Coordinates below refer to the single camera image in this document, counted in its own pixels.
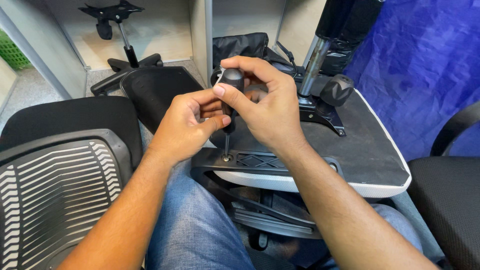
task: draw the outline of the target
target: blue fabric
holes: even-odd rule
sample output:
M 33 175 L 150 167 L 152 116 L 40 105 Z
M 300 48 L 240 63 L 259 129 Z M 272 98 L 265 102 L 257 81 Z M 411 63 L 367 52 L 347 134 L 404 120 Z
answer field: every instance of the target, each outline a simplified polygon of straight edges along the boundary
M 250 257 L 221 203 L 188 175 L 190 161 L 179 164 L 168 180 L 165 198 L 148 247 L 146 270 L 250 269 Z M 385 205 L 373 208 L 421 251 L 409 221 Z M 336 269 L 333 259 L 326 268 Z
M 428 156 L 448 119 L 480 100 L 480 0 L 385 1 L 344 74 L 406 160 Z M 452 152 L 480 156 L 480 126 L 467 135 Z

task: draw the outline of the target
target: chair caster wheel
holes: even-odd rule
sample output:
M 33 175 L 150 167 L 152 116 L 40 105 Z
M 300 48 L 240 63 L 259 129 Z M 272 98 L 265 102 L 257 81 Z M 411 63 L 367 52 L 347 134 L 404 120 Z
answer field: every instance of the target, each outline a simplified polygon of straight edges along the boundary
M 248 242 L 253 249 L 264 251 L 268 247 L 268 235 L 264 232 L 255 232 L 248 237 Z
M 118 67 L 116 67 L 116 66 L 110 66 L 110 67 L 112 68 L 112 70 L 113 70 L 115 73 L 117 73 L 117 72 L 119 72 L 119 71 L 121 70 L 120 68 L 118 68 Z

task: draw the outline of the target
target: left hand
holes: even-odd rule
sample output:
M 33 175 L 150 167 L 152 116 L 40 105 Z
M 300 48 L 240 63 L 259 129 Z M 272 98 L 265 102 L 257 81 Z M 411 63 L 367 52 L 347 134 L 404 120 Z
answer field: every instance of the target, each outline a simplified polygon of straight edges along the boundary
M 201 118 L 208 118 L 199 123 Z M 212 89 L 178 95 L 158 126 L 147 152 L 175 166 L 195 155 L 213 132 L 230 124 Z

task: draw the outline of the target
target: blue tarp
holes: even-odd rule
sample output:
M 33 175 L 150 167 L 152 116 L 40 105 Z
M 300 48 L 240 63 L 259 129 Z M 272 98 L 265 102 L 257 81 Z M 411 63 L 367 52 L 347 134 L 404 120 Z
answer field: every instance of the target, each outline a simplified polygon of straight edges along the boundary
M 480 100 L 480 0 L 386 0 L 344 74 L 406 160 L 428 156 L 446 121 Z M 480 125 L 451 153 L 480 156 Z

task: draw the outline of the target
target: hand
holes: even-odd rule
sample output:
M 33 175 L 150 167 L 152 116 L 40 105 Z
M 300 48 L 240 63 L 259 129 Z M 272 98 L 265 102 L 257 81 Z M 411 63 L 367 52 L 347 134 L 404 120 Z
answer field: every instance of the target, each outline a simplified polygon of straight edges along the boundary
M 199 123 L 200 118 L 208 119 Z M 213 132 L 230 122 L 211 89 L 178 95 L 172 100 L 147 152 L 173 167 L 195 155 Z
M 277 155 L 284 149 L 298 149 L 307 144 L 300 127 L 297 88 L 291 76 L 259 58 L 235 56 L 222 60 L 221 65 L 242 69 L 246 85 L 264 83 L 267 86 L 267 95 L 255 91 L 247 93 L 248 97 L 226 84 L 213 87 L 219 99 L 238 111 L 260 143 Z

